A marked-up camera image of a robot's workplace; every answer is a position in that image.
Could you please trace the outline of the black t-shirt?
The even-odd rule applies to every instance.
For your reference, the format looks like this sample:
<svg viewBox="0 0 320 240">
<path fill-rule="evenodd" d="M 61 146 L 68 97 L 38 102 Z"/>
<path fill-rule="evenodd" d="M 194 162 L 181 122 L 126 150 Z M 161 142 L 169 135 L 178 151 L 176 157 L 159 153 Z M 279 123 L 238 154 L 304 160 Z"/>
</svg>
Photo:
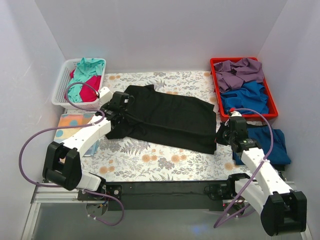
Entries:
<svg viewBox="0 0 320 240">
<path fill-rule="evenodd" d="M 106 134 L 214 154 L 217 117 L 214 105 L 193 96 L 157 92 L 154 85 L 130 85 L 132 96 L 123 119 Z"/>
</svg>

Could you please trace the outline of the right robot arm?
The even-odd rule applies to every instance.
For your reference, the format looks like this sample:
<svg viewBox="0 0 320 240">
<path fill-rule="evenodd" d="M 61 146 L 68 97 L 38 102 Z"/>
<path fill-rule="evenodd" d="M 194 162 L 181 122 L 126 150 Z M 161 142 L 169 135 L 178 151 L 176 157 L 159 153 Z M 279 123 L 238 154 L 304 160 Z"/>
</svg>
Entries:
<svg viewBox="0 0 320 240">
<path fill-rule="evenodd" d="M 307 229 L 307 198 L 293 190 L 278 174 L 258 142 L 249 138 L 246 119 L 234 111 L 221 123 L 216 142 L 231 146 L 233 154 L 252 172 L 251 176 L 232 175 L 226 186 L 227 195 L 244 198 L 259 214 L 269 236 L 302 233 Z"/>
</svg>

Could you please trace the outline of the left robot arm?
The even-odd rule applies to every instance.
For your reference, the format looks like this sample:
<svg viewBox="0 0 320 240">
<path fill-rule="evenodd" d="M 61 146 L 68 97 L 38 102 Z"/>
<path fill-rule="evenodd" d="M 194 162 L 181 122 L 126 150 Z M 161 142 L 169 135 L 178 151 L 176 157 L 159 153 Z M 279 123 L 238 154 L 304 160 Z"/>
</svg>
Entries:
<svg viewBox="0 0 320 240">
<path fill-rule="evenodd" d="M 107 102 L 91 118 L 88 126 L 60 143 L 53 141 L 47 148 L 42 176 L 66 190 L 89 190 L 95 200 L 106 196 L 103 178 L 82 171 L 81 159 L 87 150 L 100 138 L 111 132 L 120 123 L 135 98 L 124 92 L 106 94 Z"/>
</svg>

